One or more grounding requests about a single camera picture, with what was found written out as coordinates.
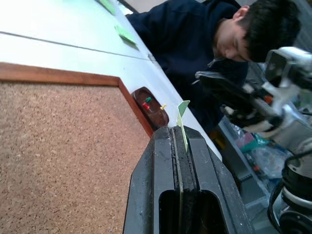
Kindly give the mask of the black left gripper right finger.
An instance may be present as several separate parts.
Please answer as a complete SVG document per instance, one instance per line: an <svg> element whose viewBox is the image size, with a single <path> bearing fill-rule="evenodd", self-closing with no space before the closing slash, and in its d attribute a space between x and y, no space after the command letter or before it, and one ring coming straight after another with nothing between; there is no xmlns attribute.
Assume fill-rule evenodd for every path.
<svg viewBox="0 0 312 234"><path fill-rule="evenodd" d="M232 124L238 127L256 125L265 120L264 116L256 109L233 109L229 106L222 105L220 110Z"/></svg>

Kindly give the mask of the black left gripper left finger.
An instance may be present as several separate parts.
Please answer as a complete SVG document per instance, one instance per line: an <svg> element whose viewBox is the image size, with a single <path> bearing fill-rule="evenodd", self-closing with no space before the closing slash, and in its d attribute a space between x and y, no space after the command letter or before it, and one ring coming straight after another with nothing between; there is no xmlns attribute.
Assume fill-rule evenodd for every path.
<svg viewBox="0 0 312 234"><path fill-rule="evenodd" d="M178 126L161 127L153 133L131 175L123 233L181 233L181 142Z"/></svg>

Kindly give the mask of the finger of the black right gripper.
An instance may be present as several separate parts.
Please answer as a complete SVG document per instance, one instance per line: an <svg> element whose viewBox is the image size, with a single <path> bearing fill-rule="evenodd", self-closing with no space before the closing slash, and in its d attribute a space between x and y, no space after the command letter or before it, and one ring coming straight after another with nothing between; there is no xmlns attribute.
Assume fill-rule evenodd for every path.
<svg viewBox="0 0 312 234"><path fill-rule="evenodd" d="M211 92L224 100L250 100L250 95L241 87L218 72L198 71L195 78L210 88Z"/></svg>
<svg viewBox="0 0 312 234"><path fill-rule="evenodd" d="M234 178L203 136L185 127L197 183L193 234L253 234Z"/></svg>

